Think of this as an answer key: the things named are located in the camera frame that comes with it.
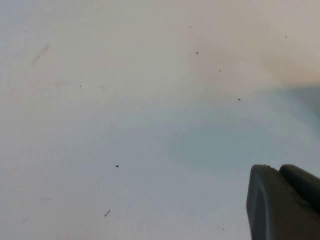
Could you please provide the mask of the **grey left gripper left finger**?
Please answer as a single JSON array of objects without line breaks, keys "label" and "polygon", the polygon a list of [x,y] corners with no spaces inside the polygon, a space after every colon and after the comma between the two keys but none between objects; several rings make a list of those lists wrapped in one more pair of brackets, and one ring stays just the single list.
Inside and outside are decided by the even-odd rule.
[{"label": "grey left gripper left finger", "polygon": [[270,166],[251,168],[246,209],[253,240],[320,238],[320,214]]}]

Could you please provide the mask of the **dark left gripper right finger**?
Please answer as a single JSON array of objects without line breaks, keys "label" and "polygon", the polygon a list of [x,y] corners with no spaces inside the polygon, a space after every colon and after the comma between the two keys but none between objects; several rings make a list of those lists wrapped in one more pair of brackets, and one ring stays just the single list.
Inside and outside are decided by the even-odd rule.
[{"label": "dark left gripper right finger", "polygon": [[320,213],[320,179],[291,164],[282,165],[279,172],[315,212]]}]

